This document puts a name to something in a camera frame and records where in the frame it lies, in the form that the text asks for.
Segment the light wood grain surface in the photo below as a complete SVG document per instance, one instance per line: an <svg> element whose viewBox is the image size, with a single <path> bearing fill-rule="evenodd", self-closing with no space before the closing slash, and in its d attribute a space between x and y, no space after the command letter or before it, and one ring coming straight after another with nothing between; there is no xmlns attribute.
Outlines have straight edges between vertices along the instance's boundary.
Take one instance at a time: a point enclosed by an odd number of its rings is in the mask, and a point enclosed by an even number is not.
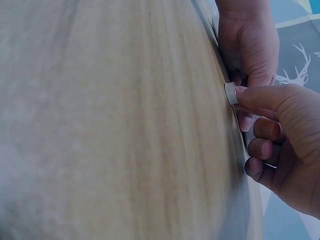
<svg viewBox="0 0 320 240"><path fill-rule="evenodd" d="M2 240L263 239L205 25L189 0L0 1Z"/></svg>

